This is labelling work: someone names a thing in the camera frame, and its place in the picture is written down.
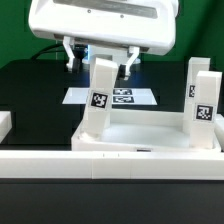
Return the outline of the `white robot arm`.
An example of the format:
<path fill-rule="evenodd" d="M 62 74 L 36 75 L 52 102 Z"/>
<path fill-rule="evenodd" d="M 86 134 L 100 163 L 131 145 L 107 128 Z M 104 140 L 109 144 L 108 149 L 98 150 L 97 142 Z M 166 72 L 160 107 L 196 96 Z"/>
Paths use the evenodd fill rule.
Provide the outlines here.
<path fill-rule="evenodd" d="M 67 68 L 78 68 L 76 44 L 93 56 L 115 61 L 127 79 L 141 53 L 165 55 L 174 46 L 179 0 L 32 0 L 28 23 L 39 38 L 63 43 Z"/>

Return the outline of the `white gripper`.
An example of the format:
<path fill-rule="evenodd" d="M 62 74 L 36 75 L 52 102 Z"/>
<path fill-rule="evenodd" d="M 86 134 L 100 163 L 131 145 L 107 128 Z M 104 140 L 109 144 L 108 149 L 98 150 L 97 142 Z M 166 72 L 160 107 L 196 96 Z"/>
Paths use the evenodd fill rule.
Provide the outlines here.
<path fill-rule="evenodd" d="M 178 0 L 32 0 L 29 26 L 46 39 L 63 39 L 69 72 L 78 73 L 75 42 L 128 49 L 117 78 L 128 80 L 142 53 L 165 55 L 174 46 Z"/>

